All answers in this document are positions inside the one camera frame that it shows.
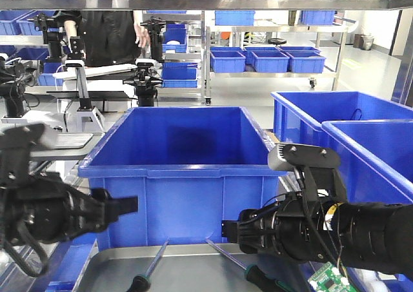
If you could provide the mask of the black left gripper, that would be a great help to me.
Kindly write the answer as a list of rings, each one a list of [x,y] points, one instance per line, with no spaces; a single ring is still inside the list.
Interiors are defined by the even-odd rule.
[[[1,232],[12,244],[30,234],[45,244],[103,231],[119,216],[138,212],[138,196],[113,198],[103,188],[87,195],[64,182],[32,177],[26,186],[1,190]]]

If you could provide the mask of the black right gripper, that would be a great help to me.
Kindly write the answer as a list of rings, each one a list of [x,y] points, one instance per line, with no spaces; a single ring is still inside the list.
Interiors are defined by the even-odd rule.
[[[295,193],[261,209],[245,209],[238,220],[223,220],[221,235],[244,253],[266,253],[294,262],[334,262],[336,244],[324,227],[325,207],[305,215],[307,205]]]

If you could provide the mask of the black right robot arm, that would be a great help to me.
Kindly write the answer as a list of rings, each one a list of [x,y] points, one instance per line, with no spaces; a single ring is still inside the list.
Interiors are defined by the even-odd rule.
[[[320,198],[308,223],[300,193],[222,222],[222,236],[247,254],[344,266],[412,278],[412,205]]]

